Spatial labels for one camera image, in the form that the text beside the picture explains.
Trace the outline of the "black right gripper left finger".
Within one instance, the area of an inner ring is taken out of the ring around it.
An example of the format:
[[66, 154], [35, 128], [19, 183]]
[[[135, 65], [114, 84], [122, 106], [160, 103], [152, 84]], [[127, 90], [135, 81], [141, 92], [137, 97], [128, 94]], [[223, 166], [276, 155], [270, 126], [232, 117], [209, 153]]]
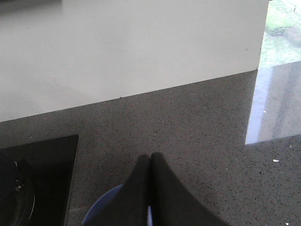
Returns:
[[103, 194], [85, 215], [86, 226], [146, 226], [150, 157], [140, 155], [122, 185]]

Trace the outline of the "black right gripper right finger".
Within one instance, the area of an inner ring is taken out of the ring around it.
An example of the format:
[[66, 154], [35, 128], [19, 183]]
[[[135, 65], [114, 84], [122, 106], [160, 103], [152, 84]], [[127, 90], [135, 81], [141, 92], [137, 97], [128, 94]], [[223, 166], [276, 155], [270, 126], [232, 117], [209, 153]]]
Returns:
[[151, 155], [151, 214], [154, 226], [226, 226], [181, 183], [162, 153]]

